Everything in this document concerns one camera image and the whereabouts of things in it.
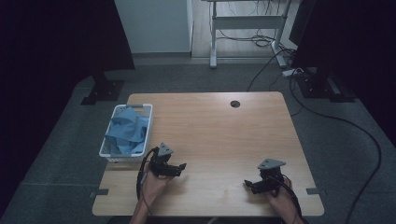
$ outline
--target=wooden table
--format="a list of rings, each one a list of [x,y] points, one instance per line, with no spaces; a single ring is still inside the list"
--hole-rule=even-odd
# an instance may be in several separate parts
[[[238,101],[239,107],[231,102]],[[129,104],[153,104],[149,148],[164,142],[174,150],[169,163],[187,167],[151,208],[154,216],[271,217],[274,212],[244,180],[260,181],[263,159],[285,161],[304,216],[324,212],[289,111],[279,92],[132,94]],[[93,213],[129,216],[137,203],[139,162],[109,162]]]

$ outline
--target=forearm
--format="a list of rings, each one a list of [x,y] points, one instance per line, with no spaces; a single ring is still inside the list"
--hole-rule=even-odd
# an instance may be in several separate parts
[[[144,224],[149,215],[149,208],[145,202],[140,199],[134,210],[130,224]]]

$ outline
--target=person's right hand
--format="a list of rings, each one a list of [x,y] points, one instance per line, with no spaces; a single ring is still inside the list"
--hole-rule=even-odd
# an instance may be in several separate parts
[[[285,178],[285,184],[290,186],[290,182],[287,178]],[[285,188],[281,187],[276,197],[274,196],[275,191],[265,192],[264,195],[271,207],[287,224],[304,224],[298,216],[297,208]]]

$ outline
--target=black curtain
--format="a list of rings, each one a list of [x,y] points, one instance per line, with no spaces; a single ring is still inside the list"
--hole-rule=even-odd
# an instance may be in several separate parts
[[[2,216],[76,84],[134,62],[113,0],[1,0],[0,29]]]

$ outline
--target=blue fabric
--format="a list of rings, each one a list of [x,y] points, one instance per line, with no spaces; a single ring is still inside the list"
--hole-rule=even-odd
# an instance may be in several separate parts
[[[111,119],[106,140],[111,154],[143,152],[149,119],[138,115],[131,107]]]

